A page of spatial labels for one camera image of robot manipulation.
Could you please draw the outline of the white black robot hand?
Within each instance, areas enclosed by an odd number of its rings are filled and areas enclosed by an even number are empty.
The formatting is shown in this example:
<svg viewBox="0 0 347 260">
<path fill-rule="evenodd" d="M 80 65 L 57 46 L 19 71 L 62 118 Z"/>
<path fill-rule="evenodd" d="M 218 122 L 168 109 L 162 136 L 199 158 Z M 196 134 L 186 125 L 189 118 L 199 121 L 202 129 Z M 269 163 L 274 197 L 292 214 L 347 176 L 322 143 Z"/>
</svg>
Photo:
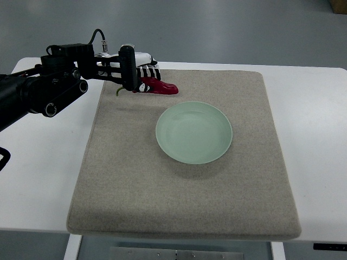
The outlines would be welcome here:
<svg viewBox="0 0 347 260">
<path fill-rule="evenodd" d="M 150 54 L 136 52 L 127 45 L 117 54 L 108 54 L 105 57 L 110 60 L 112 68 L 120 69 L 121 78 L 124 79 L 116 95 L 123 89 L 134 93 L 162 93 L 160 88 L 155 86 L 161 80 L 159 65 Z"/>
</svg>

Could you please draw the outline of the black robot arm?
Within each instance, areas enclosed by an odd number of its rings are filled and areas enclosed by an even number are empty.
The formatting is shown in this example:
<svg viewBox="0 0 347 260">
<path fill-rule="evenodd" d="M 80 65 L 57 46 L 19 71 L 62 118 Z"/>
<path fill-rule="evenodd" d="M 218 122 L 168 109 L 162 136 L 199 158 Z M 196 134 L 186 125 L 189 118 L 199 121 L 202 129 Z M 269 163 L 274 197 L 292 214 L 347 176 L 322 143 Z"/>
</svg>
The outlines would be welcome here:
<svg viewBox="0 0 347 260">
<path fill-rule="evenodd" d="M 137 86 L 131 45 L 109 57 L 95 56 L 91 42 L 50 45 L 46 52 L 34 68 L 1 75 L 1 130 L 28 113 L 54 117 L 87 92 L 90 79 L 111 81 L 128 91 Z"/>
</svg>

